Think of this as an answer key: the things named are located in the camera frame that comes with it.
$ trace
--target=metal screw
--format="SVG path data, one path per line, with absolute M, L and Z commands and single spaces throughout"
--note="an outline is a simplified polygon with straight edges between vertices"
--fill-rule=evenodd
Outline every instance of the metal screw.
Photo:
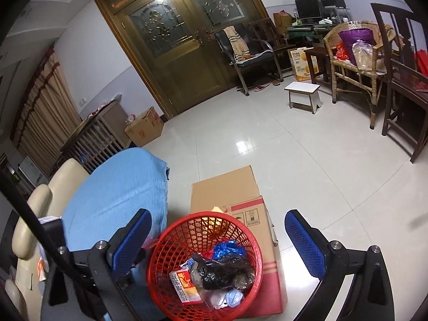
M 330 245 L 334 250 L 340 250 L 342 248 L 342 243 L 337 240 L 333 240 L 332 242 L 330 242 Z
M 95 247 L 98 249 L 98 250 L 102 250 L 103 248 L 105 248 L 107 246 L 107 242 L 105 241 L 105 240 L 100 240 L 99 242 L 97 242 L 96 244 L 95 244 Z
M 374 253 L 379 253 L 380 252 L 380 247 L 378 245 L 372 245 L 371 249 Z

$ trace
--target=beige curtain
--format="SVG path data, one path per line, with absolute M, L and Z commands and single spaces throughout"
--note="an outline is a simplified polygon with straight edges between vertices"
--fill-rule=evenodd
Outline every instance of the beige curtain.
M 47 175 L 59 149 L 81 123 L 53 48 L 33 75 L 22 98 L 11 136 L 23 155 Z

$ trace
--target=purple bag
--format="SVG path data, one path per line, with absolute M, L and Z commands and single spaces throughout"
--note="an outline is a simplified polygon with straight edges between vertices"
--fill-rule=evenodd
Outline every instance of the purple bag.
M 348 52 L 351 63 L 355 66 L 357 65 L 357 62 L 355 61 L 354 53 L 352 52 L 352 46 L 354 43 L 357 42 L 357 40 L 361 40 L 365 43 L 371 44 L 372 46 L 376 45 L 375 38 L 373 37 L 373 31 L 367 28 L 341 31 L 339 36 Z

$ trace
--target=red bag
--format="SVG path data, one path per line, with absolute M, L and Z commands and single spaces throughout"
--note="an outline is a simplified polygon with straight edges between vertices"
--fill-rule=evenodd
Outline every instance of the red bag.
M 337 59 L 343 60 L 343 61 L 349 60 L 349 55 L 346 51 L 346 48 L 345 48 L 345 45 L 343 44 L 343 42 L 339 42 L 336 45 L 336 49 L 337 49 L 337 51 L 336 51 Z
M 420 49 L 415 53 L 415 61 L 418 64 L 420 72 L 428 76 L 428 53 L 424 49 Z

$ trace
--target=wicker chair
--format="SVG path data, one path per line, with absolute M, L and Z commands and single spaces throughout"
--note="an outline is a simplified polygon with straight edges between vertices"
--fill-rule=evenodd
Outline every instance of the wicker chair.
M 353 89 L 339 89 L 337 88 L 337 78 L 343 79 L 344 81 L 355 85 L 356 87 L 359 87 L 361 89 L 364 89 L 369 93 L 370 99 L 369 105 L 370 105 L 370 129 L 375 128 L 375 119 L 376 119 L 376 108 L 377 108 L 377 102 L 379 100 L 380 92 L 382 90 L 382 85 L 384 84 L 384 75 L 378 75 L 376 74 L 376 61 L 378 59 L 384 58 L 384 47 L 382 44 L 382 38 L 380 37 L 379 32 L 379 26 L 376 23 L 373 22 L 361 22 L 362 28 L 368 28 L 373 31 L 374 40 L 376 42 L 376 45 L 373 46 L 373 59 L 372 59 L 372 71 L 364 71 L 364 70 L 358 70 L 356 66 L 354 66 L 351 63 L 343 62 L 341 60 L 335 59 L 333 56 L 333 51 L 335 51 L 336 45 L 341 42 L 341 38 L 339 36 L 339 33 L 343 30 L 349 30 L 348 23 L 342 23 L 334 27 L 326 37 L 324 37 L 324 43 L 325 47 L 327 48 L 328 54 L 330 56 L 330 62 L 331 62 L 331 73 L 332 73 L 332 98 L 333 98 L 333 104 L 337 101 L 337 93 L 338 92 L 357 92 L 360 93 L 360 91 L 356 91 Z M 395 31 L 393 28 L 391 28 L 389 25 L 385 25 L 387 29 L 388 34 L 388 40 L 391 43 L 395 39 Z M 352 74 L 350 74 L 349 71 L 352 71 L 355 73 L 352 78 Z M 366 84 L 363 84 L 362 76 L 366 76 L 371 79 L 371 86 L 368 86 Z M 377 88 L 377 80 L 380 80 L 380 87 Z

